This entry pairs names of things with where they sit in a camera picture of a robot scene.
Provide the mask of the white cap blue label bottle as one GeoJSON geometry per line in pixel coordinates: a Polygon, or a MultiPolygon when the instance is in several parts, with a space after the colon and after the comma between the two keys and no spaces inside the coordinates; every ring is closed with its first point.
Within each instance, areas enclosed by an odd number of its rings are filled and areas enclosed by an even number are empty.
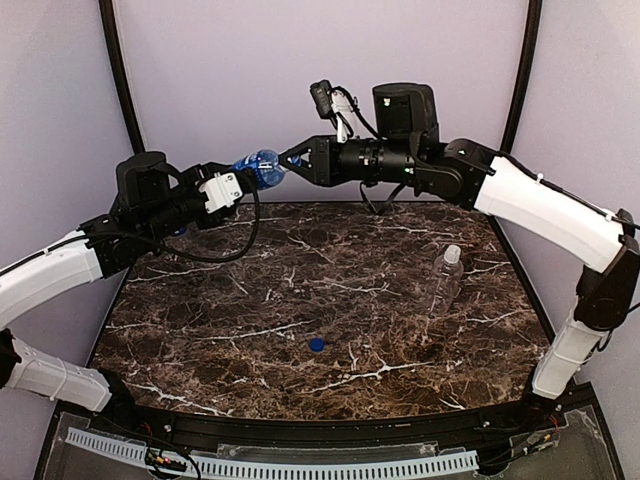
{"type": "Polygon", "coordinates": [[[270,149],[261,149],[237,160],[232,169],[253,173],[259,190],[278,186],[289,172],[280,164],[279,154],[270,149]]]}

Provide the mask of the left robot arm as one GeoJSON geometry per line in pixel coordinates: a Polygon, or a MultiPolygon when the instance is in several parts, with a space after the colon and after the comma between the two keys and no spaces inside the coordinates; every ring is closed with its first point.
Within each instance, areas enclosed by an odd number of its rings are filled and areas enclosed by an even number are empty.
{"type": "Polygon", "coordinates": [[[17,338],[10,324],[69,290],[128,269],[147,253],[169,252],[165,238],[189,224],[218,226],[246,194],[258,194],[258,178],[250,170],[210,162],[179,171],[159,151],[119,163],[116,183],[109,213],[2,270],[2,387],[91,412],[129,401],[130,393],[116,375],[45,354],[17,338]]]}

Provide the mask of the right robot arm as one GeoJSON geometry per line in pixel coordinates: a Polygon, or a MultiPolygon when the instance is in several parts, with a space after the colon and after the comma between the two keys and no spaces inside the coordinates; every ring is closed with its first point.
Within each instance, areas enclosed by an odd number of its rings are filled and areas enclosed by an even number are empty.
{"type": "Polygon", "coordinates": [[[367,138],[350,134],[349,119],[359,110],[345,90],[320,81],[310,93],[319,116],[331,121],[336,132],[312,136],[283,152],[283,167],[321,187],[349,181],[407,186],[416,194],[512,222],[582,262],[576,304],[530,383],[534,398],[559,398],[599,341],[630,312],[639,279],[632,216],[579,198],[507,153],[468,139],[441,142],[428,85],[375,86],[376,122],[367,138]]]}

